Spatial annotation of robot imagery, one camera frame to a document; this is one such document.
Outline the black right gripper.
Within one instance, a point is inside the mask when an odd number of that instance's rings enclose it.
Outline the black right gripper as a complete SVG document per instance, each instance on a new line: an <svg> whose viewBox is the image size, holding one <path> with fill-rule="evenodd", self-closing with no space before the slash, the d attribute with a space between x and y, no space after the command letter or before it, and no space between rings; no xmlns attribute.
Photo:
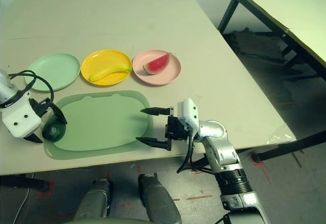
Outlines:
<svg viewBox="0 0 326 224"><path fill-rule="evenodd" d="M174 109L170 108L161 108L161 107L149 107L140 110L140 112L159 116L159 115L167 115L168 122L165 128L165 138L167 141L162 142L158 141L156 138L152 137L136 137L136 140L154 148L161 148L171 151L172 147L172 140L175 141L182 141L188 140L188 146L192 148L192 135L193 130L191 129L190 125L186 124L183 125L177 117L173 116Z"/></svg>

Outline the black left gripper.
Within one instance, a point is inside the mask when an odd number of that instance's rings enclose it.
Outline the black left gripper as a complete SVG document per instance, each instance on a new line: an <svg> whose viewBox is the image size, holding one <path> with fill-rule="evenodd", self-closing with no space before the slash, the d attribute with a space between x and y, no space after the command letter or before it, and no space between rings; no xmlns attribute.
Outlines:
<svg viewBox="0 0 326 224"><path fill-rule="evenodd" d="M29 98L29 103L35 112L35 114L38 117L43 117L47 112L48 109L51 108L52 115L49 116L48 124L53 123L61 123L61 124L68 124L63 112L60 108L58 108L54 103L52 103L52 100L50 98L45 98L41 102L37 102L33 98ZM26 141L33 142L33 143L43 143L43 140L40 139L37 135L34 133L31 133L30 135L23 138Z"/></svg>

